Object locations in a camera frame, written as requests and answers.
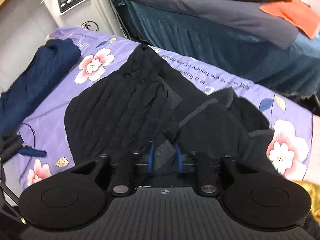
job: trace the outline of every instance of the navy blue cloth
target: navy blue cloth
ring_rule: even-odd
[[[71,39],[49,40],[0,97],[0,134],[13,132],[33,113],[81,56]]]

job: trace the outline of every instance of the gray blanket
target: gray blanket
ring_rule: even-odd
[[[135,0],[155,8],[188,14],[257,35],[287,49],[298,29],[259,9],[260,3],[234,0]]]

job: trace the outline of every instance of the black pad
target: black pad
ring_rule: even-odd
[[[253,228],[281,230],[302,226],[311,208],[299,185],[269,174],[247,174],[232,184],[222,203],[236,220]]]
[[[215,198],[200,197],[192,188],[143,188],[114,199],[91,225],[69,232],[28,228],[22,240],[314,240],[301,227],[264,232],[229,217]]]
[[[57,174],[28,187],[19,209],[31,225],[66,230],[92,223],[107,205],[104,191],[87,175]]]

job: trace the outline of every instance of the white appliance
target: white appliance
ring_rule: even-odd
[[[59,27],[81,26],[124,36],[110,0],[42,0]]]

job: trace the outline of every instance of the fleece fabric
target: fleece fabric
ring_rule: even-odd
[[[0,97],[0,134],[10,133],[49,95],[80,59],[71,39],[49,40],[34,55],[27,69]]]
[[[121,68],[73,98],[65,128],[75,164],[100,154],[155,149],[155,172],[176,171],[175,145],[209,158],[225,154],[276,173],[266,159],[273,131],[231,88],[209,96],[140,44]]]

